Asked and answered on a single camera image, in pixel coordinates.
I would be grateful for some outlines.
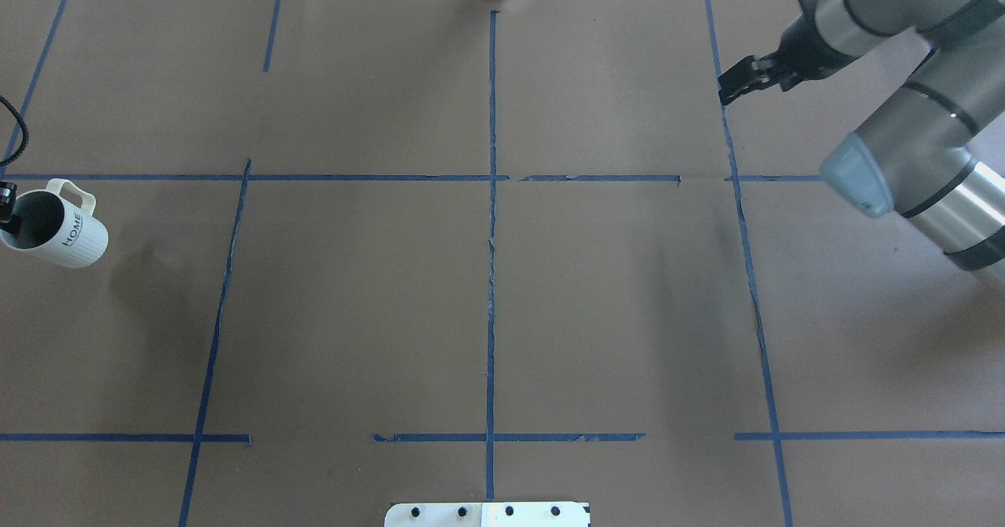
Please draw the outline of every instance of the white metal plate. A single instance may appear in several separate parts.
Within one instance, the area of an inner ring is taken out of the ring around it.
[[[576,502],[398,504],[384,516],[384,527],[589,527],[589,524],[590,505]]]

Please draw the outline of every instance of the gray robotic arm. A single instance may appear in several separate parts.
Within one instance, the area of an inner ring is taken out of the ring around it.
[[[821,166],[870,217],[896,211],[949,259],[1005,294],[1005,180],[966,149],[1005,111],[1005,0],[799,0],[766,57],[720,77],[720,99],[822,79],[914,28],[932,52]]]

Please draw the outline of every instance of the blue tape line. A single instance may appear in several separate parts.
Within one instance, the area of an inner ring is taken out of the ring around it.
[[[675,182],[680,185],[680,176],[527,176],[522,182]]]
[[[706,15],[709,20],[709,37],[712,41],[712,57],[716,64],[716,80],[723,73],[722,62],[719,59],[719,40],[716,36],[716,17],[712,7],[712,0],[705,0]],[[754,255],[751,251],[750,234],[747,231],[747,216],[744,215],[743,190],[740,187],[740,172],[737,166],[736,145],[733,142],[733,133],[730,132],[730,123],[726,116],[726,106],[720,105],[723,114],[723,133],[726,136],[726,145],[730,149],[730,172],[733,180],[733,197],[736,201],[737,218],[740,221],[740,239],[744,246],[744,261],[747,266],[747,284],[750,288],[751,300],[754,303],[754,315],[757,319],[757,339],[761,349],[761,373],[764,377],[765,398],[768,401],[768,418],[771,422],[772,444],[775,449],[775,469],[778,472],[778,491],[782,499],[782,515],[785,519],[785,526],[792,527],[792,506],[789,500],[789,481],[785,473],[785,457],[782,454],[782,437],[779,433],[778,408],[775,406],[775,388],[771,381],[771,365],[768,361],[768,345],[764,335],[764,320],[761,317],[761,299],[757,291],[757,277],[754,274]]]
[[[261,65],[263,72],[268,73],[269,65],[272,64],[272,44],[275,41],[275,27],[279,24],[279,5],[282,0],[275,0],[272,7],[272,26],[268,29],[268,44],[265,46],[265,62]]]
[[[373,435],[373,442],[386,443],[484,443],[479,432],[406,432],[390,437]],[[494,443],[635,443],[643,432],[496,432]]]
[[[3,443],[191,443],[194,434],[129,434],[119,432],[0,432]],[[251,434],[207,434],[204,443],[251,444]]]
[[[740,176],[741,182],[822,182],[820,176]]]
[[[1005,440],[999,430],[836,430],[783,432],[782,441]],[[736,441],[771,441],[769,432],[739,432]]]
[[[241,193],[237,198],[237,211],[234,213],[234,228],[230,233],[230,248],[227,250],[227,265],[223,272],[223,286],[220,289],[220,304],[216,309],[216,324],[213,328],[213,342],[209,349],[209,362],[206,364],[206,377],[202,383],[202,399],[199,401],[199,416],[196,418],[195,438],[192,443],[192,456],[189,459],[188,478],[185,480],[185,495],[182,497],[182,513],[178,519],[178,527],[188,524],[189,506],[192,504],[192,488],[195,485],[195,472],[199,466],[199,450],[203,441],[203,429],[206,426],[206,409],[209,407],[209,393],[213,387],[213,369],[216,366],[216,354],[220,347],[220,332],[223,330],[223,308],[227,302],[227,292],[230,291],[230,277],[234,269],[234,250],[237,245],[237,232],[241,226],[241,215],[244,212],[244,200],[247,197],[248,175],[251,173],[251,160],[244,164],[244,179],[241,181]]]
[[[175,182],[239,182],[243,176],[234,174],[11,174],[10,180],[50,180],[65,177],[80,181],[175,181]],[[413,174],[255,174],[253,182],[487,182],[491,176]],[[510,176],[495,176],[507,181]]]
[[[38,62],[35,64],[35,72],[31,75],[31,82],[28,83],[28,93],[24,96],[24,103],[21,104],[22,117],[27,117],[28,106],[31,106],[31,98],[35,95],[35,87],[38,85],[38,78],[42,75],[42,67],[45,65],[45,58],[49,55],[49,48],[52,47],[52,40],[56,36],[56,29],[59,28],[59,21],[62,19],[63,10],[66,8],[67,0],[59,0],[59,8],[56,9],[56,16],[53,16],[52,26],[49,27],[49,35],[45,38],[45,45],[42,47],[42,53],[38,56]],[[17,139],[20,134],[20,128],[15,125],[14,130],[10,134],[10,141],[7,143],[7,152],[4,154],[4,160],[11,157],[14,154],[14,145],[17,144]],[[0,176],[3,176],[6,166],[0,168]]]
[[[488,345],[485,353],[485,501],[495,499],[495,19],[488,15]]]

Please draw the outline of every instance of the mug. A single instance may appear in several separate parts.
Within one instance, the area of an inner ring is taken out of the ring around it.
[[[77,207],[59,196],[63,188],[80,197]],[[8,248],[64,268],[90,266],[109,246],[109,231],[92,215],[97,201],[69,180],[49,180],[45,189],[28,191],[14,202],[21,218],[17,234],[0,231]]]

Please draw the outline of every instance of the light blue joint cap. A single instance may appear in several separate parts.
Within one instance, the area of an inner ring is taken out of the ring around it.
[[[876,218],[893,210],[893,194],[886,185],[868,145],[851,133],[820,165],[820,177],[841,197]]]

